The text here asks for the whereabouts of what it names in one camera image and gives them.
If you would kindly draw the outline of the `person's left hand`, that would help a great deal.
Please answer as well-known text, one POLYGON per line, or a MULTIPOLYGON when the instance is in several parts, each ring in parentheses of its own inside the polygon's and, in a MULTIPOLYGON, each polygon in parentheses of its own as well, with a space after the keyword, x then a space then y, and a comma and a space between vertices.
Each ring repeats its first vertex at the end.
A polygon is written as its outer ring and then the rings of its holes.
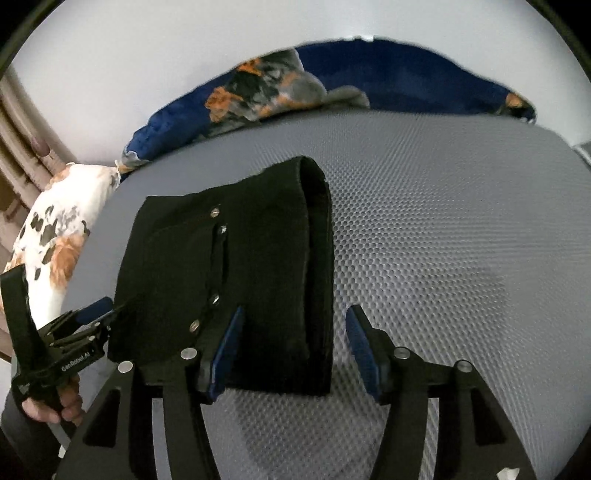
POLYGON ((27 398, 21 407, 29 418, 37 422, 53 425, 66 422, 79 426, 85 415, 80 395, 80 377, 70 377, 49 396, 48 401, 27 398))

